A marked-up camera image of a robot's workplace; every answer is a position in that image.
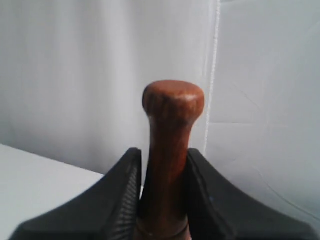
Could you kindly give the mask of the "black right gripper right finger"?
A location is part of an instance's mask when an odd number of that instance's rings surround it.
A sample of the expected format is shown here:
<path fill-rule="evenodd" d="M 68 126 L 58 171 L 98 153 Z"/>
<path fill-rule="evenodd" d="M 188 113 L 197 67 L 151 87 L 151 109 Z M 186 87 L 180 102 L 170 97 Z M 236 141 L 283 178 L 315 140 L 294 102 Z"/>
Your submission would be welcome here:
<path fill-rule="evenodd" d="M 305 222 L 255 200 L 195 148 L 187 151 L 186 209 L 194 240 L 314 240 Z"/>

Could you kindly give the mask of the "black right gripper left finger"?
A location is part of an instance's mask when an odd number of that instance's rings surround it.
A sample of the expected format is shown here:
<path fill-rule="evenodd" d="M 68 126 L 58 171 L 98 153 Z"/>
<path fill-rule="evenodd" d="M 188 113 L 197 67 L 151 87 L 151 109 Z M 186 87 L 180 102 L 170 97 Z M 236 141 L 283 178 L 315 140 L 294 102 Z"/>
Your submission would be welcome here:
<path fill-rule="evenodd" d="M 129 148 L 91 188 L 21 223 L 12 240 L 131 240 L 141 193 L 142 152 Z"/>

